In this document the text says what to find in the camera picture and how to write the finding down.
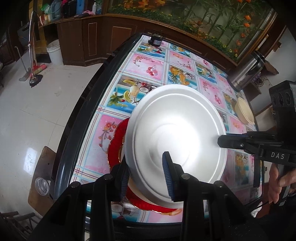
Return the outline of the person's right hand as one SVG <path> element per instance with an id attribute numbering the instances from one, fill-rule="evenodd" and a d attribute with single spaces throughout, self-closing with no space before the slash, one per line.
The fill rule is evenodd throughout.
<path id="1" fill-rule="evenodd" d="M 295 169 L 289 171 L 280 178 L 276 164 L 272 164 L 269 170 L 269 188 L 268 188 L 268 202 L 277 203 L 280 198 L 280 193 L 283 187 L 290 186 L 289 193 L 295 192 L 296 171 Z"/>

